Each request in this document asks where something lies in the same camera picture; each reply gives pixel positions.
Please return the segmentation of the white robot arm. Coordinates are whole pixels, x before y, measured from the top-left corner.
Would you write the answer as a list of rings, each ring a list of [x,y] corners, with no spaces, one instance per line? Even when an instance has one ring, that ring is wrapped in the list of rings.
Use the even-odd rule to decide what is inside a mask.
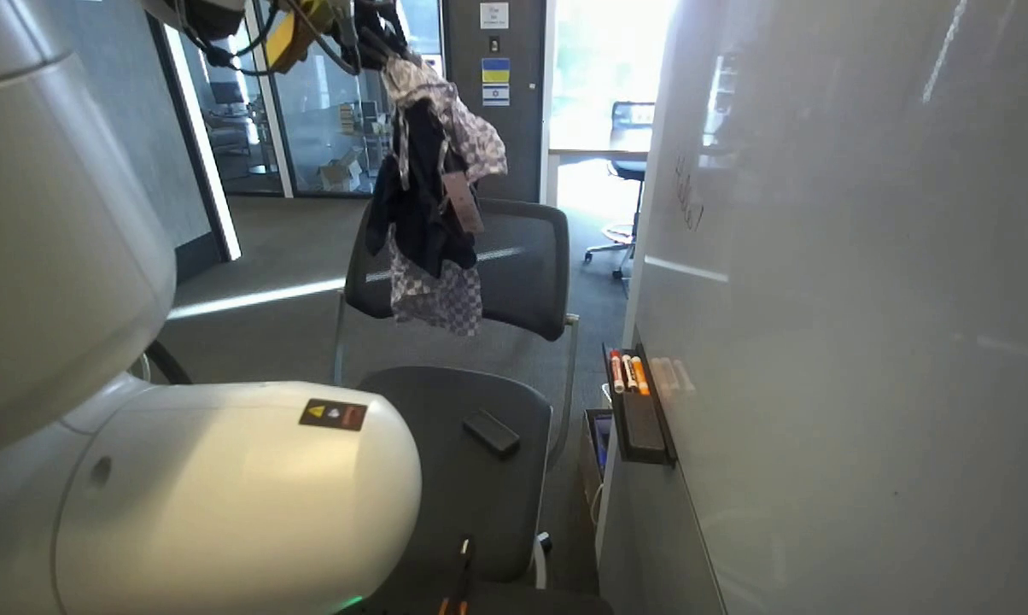
[[[133,373],[173,276],[74,47],[0,0],[0,615],[338,615],[404,560],[386,397]]]

